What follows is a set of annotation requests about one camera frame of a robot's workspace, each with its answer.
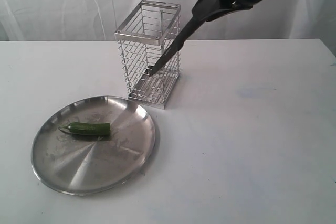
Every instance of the metal wire basket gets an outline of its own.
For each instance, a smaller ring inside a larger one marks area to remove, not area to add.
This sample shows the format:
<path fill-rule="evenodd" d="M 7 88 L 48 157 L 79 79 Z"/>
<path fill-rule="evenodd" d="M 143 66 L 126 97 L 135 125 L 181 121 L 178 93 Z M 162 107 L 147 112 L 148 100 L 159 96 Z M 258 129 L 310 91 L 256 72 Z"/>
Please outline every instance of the metal wire basket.
<path fill-rule="evenodd" d="M 142 0 L 115 32 L 130 100 L 164 109 L 180 76 L 180 53 L 157 74 L 148 72 L 178 35 L 180 9 Z"/>

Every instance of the stainless steel plate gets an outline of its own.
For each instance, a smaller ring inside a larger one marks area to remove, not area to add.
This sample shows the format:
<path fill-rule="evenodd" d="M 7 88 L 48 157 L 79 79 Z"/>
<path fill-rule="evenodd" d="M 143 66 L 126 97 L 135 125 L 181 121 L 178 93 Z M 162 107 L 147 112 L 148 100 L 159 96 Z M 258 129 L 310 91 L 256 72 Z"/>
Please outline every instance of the stainless steel plate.
<path fill-rule="evenodd" d="M 106 137 L 60 132 L 70 122 L 111 123 Z M 65 194 L 88 195 L 122 184 L 150 156 L 155 127 L 147 111 L 133 101 L 94 97 L 54 114 L 37 133 L 31 150 L 36 176 Z"/>

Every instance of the table surface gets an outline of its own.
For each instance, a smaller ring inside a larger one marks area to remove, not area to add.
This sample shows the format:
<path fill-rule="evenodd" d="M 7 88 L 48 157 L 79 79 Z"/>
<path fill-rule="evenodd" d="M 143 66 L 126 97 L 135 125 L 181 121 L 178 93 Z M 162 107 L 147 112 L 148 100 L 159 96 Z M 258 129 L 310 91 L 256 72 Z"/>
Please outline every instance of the table surface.
<path fill-rule="evenodd" d="M 30 150 L 52 114 L 127 97 L 116 42 L 0 42 L 1 223 L 335 223 L 336 59 L 320 40 L 188 41 L 159 145 L 93 196 L 53 191 Z"/>

